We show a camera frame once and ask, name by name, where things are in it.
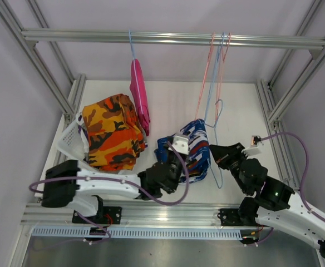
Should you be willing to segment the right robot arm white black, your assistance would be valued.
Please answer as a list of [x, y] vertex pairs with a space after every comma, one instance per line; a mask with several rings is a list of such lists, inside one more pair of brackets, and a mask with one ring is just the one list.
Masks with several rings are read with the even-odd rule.
[[219, 168], [230, 171], [246, 195], [238, 210], [244, 225], [257, 223], [291, 235], [317, 249], [325, 259], [325, 213], [303, 200], [300, 192], [268, 175], [245, 147], [210, 145]]

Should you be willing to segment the purple grey patterned trousers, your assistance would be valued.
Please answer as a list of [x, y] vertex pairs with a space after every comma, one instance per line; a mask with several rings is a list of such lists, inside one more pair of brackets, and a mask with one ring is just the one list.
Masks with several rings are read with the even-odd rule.
[[88, 133], [81, 112], [78, 112], [75, 117], [76, 123], [78, 124], [78, 133], [81, 135], [83, 142], [88, 141]]

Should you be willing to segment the orange patterned trousers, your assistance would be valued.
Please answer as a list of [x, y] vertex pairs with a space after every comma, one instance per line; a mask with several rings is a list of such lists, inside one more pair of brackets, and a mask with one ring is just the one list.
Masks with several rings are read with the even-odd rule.
[[117, 94], [82, 110], [88, 164], [104, 172], [133, 170], [145, 150], [143, 129], [129, 96]]

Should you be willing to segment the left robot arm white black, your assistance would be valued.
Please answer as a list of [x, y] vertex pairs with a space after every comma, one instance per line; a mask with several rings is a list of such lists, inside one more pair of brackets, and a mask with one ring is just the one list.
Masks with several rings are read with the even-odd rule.
[[67, 160], [46, 171], [43, 182], [42, 206], [67, 207], [98, 223], [104, 218], [102, 195], [122, 196], [136, 200], [152, 200], [160, 205], [173, 206], [181, 201], [162, 201], [162, 193], [172, 194], [187, 173], [187, 151], [175, 146], [167, 150], [167, 161], [156, 162], [139, 174], [119, 175], [83, 169], [77, 160]]

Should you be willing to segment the blue white patterned trousers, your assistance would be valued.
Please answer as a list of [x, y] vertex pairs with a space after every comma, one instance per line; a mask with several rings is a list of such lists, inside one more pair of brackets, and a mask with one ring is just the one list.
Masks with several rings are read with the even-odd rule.
[[[197, 119], [189, 122], [177, 134], [185, 135], [189, 138], [189, 157], [186, 166], [189, 172], [190, 184], [202, 181], [206, 177], [208, 168], [210, 167], [209, 141], [204, 120]], [[158, 161], [167, 162], [168, 152], [164, 145], [167, 141], [171, 142], [170, 139], [174, 135], [172, 134], [157, 140], [157, 149], [154, 150], [154, 154]]]

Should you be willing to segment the pink hanger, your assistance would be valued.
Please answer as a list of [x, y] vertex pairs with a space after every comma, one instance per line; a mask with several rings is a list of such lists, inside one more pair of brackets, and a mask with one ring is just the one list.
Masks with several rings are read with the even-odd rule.
[[205, 88], [207, 74], [209, 72], [209, 66], [210, 66], [210, 63], [211, 63], [211, 57], [213, 55], [213, 50], [214, 50], [214, 38], [215, 38], [215, 32], [213, 32], [211, 34], [211, 39], [210, 39], [210, 42], [209, 42], [209, 44], [210, 44], [210, 46], [209, 46], [209, 53], [208, 53], [207, 62], [206, 62], [205, 70], [204, 70], [203, 80], [202, 80], [202, 83], [201, 83], [201, 89], [200, 89], [200, 93], [199, 93], [198, 104], [197, 104], [197, 107], [196, 107], [194, 120], [197, 120], [198, 119], [199, 108], [200, 108], [202, 96], [203, 96], [203, 93], [204, 93], [204, 88]]
[[222, 34], [222, 42], [220, 46], [220, 55], [219, 55], [219, 66], [218, 66], [218, 83], [216, 87], [216, 103], [215, 103], [215, 120], [218, 121], [219, 112], [221, 111], [221, 87], [224, 75], [224, 64], [226, 60], [226, 56], [229, 50], [231, 40], [231, 33], [227, 35], [225, 33]]

